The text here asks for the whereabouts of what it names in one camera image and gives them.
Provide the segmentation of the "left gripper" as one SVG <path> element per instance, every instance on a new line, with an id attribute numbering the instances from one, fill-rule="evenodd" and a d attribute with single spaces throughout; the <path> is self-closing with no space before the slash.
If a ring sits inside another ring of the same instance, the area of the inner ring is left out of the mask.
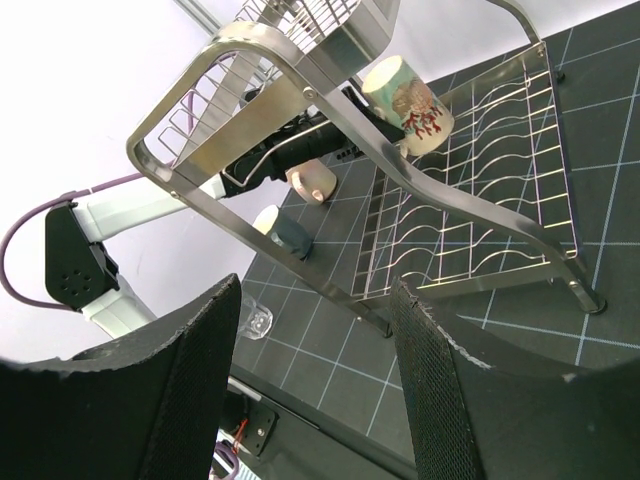
<path id="1" fill-rule="evenodd" d="M 380 118 L 366 106 L 351 86 L 342 89 L 351 103 L 392 143 L 405 138 L 404 131 Z M 346 148 L 350 140 L 320 112 L 301 114 L 272 134 L 265 144 L 275 150 L 264 162 L 271 180 L 286 180 L 285 172 L 308 160 Z"/>

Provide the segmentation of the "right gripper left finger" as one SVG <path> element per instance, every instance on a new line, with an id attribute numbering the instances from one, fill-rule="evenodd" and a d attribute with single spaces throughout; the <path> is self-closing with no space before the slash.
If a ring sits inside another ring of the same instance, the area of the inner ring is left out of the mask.
<path id="1" fill-rule="evenodd" d="M 71 359 L 1 363 L 5 479 L 205 479 L 230 372 L 241 285 Z"/>

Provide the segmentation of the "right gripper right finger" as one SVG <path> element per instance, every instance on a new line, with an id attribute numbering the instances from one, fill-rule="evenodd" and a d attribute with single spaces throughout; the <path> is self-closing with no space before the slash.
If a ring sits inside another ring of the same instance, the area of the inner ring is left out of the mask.
<path id="1" fill-rule="evenodd" d="M 390 316 L 421 479 L 635 479 L 639 363 L 516 346 L 394 280 Z"/>

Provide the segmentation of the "cream floral painted mug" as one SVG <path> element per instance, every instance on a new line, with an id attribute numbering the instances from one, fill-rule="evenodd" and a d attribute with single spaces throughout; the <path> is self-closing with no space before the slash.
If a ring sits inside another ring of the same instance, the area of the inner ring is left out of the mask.
<path id="1" fill-rule="evenodd" d="M 400 55 L 378 63 L 366 75 L 362 93 L 380 118 L 404 133 L 403 157 L 436 150 L 453 131 L 453 115 Z"/>

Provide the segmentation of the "pink mug with handle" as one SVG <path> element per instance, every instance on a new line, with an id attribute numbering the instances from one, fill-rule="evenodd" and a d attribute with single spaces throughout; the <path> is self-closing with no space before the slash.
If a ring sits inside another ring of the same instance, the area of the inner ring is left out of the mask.
<path id="1" fill-rule="evenodd" d="M 334 193 L 337 176 L 321 162 L 312 159 L 286 171 L 292 190 L 310 205 L 321 205 Z"/>

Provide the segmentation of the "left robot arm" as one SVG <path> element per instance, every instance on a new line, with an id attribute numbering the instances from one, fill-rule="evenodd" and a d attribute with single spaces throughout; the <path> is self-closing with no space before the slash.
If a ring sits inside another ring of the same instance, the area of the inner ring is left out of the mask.
<path id="1" fill-rule="evenodd" d="M 201 190 L 222 205 L 254 213 L 260 206 L 279 204 L 290 185 L 289 170 L 313 159 L 341 152 L 351 145 L 347 137 L 321 113 L 304 111 L 249 150 L 222 173 L 201 185 Z M 46 207 L 44 216 L 44 287 L 54 307 L 77 313 L 109 338 L 118 338 L 157 319 L 162 301 L 144 302 L 135 292 L 156 293 L 168 272 L 153 261 L 169 257 L 172 267 L 186 261 L 195 272 L 193 247 L 202 233 L 222 260 L 222 270 L 250 263 L 247 248 L 225 240 L 207 226 L 198 213 L 138 172 L 94 187 L 67 192 Z M 230 259 L 223 260 L 224 253 Z"/>

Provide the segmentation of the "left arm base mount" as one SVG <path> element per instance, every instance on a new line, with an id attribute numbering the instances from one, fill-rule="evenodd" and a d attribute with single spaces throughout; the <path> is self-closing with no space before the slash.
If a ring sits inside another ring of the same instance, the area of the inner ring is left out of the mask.
<path id="1" fill-rule="evenodd" d="M 237 452 L 259 458 L 275 429 L 279 415 L 267 397 L 245 387 L 227 387 L 219 433 Z"/>

